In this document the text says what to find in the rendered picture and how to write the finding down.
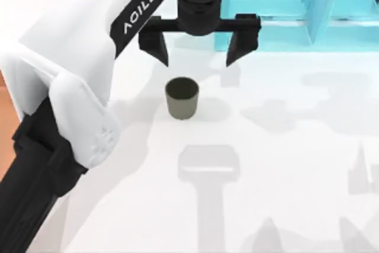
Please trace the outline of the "olive grey cup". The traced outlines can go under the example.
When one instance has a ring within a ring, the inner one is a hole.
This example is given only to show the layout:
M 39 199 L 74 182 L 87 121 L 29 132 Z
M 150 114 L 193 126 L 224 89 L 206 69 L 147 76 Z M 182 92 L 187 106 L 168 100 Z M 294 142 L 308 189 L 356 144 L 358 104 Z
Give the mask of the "olive grey cup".
M 197 110 L 199 85 L 189 77 L 176 77 L 165 85 L 169 114 L 177 120 L 190 119 Z

